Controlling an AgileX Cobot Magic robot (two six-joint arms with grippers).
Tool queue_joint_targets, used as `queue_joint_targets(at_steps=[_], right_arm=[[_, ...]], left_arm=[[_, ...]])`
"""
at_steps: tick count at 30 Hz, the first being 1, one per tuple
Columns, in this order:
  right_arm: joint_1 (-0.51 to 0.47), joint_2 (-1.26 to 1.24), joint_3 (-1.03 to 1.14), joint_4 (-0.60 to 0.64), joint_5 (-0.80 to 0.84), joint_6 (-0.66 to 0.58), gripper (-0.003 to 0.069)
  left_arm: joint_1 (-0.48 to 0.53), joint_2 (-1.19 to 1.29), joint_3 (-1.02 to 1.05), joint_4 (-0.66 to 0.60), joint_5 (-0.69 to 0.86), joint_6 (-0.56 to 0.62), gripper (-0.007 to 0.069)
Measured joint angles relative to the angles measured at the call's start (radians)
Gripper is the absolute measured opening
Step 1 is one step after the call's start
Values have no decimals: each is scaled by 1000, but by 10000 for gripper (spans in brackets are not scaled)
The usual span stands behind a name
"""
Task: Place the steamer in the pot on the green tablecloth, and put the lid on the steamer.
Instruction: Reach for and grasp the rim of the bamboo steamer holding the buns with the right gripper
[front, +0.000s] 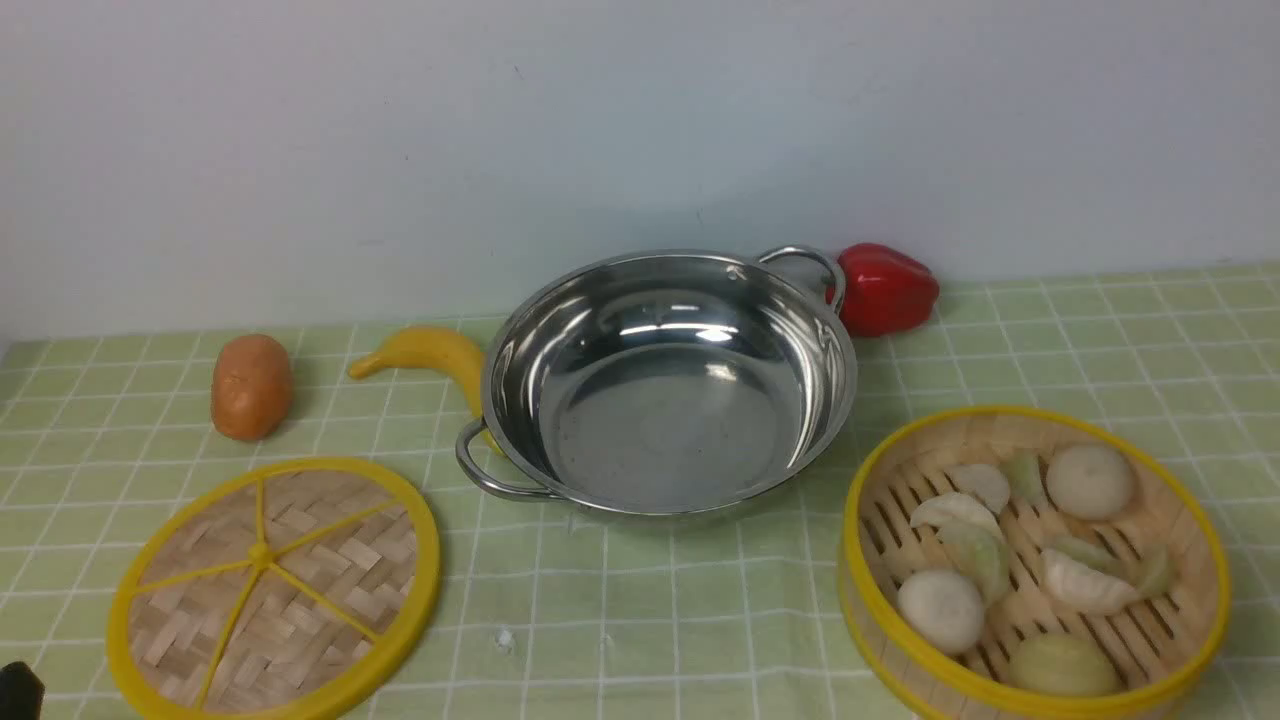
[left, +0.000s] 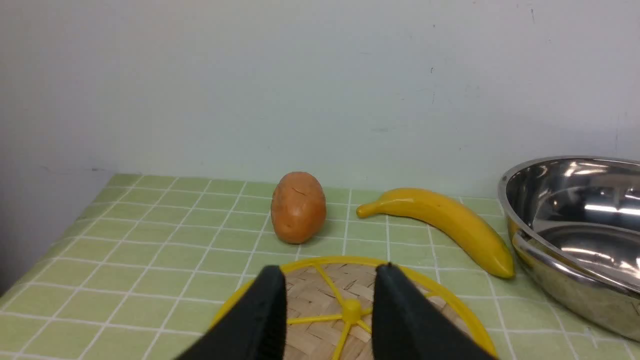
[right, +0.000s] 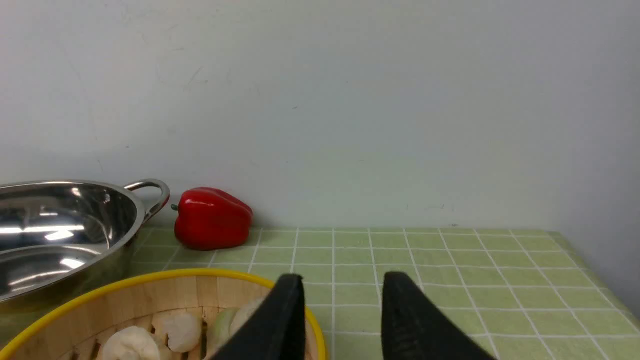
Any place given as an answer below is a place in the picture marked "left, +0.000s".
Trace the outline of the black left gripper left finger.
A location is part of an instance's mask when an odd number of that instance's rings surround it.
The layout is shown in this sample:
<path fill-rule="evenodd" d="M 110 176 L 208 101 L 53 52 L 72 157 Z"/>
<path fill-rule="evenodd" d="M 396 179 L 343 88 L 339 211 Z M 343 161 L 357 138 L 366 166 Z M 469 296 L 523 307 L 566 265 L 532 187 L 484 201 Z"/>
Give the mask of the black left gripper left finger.
<path fill-rule="evenodd" d="M 285 276 L 263 267 L 246 292 L 178 360 L 282 360 L 287 333 Z"/>

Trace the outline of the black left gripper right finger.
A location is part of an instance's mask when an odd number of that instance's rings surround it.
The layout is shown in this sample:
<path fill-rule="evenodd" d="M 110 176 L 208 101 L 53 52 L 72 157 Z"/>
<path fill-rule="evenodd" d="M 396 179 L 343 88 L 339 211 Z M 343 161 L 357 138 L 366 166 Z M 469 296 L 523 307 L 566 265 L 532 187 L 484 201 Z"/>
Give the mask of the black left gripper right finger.
<path fill-rule="evenodd" d="M 493 360 L 447 319 L 394 264 L 375 269 L 372 303 L 375 360 Z"/>

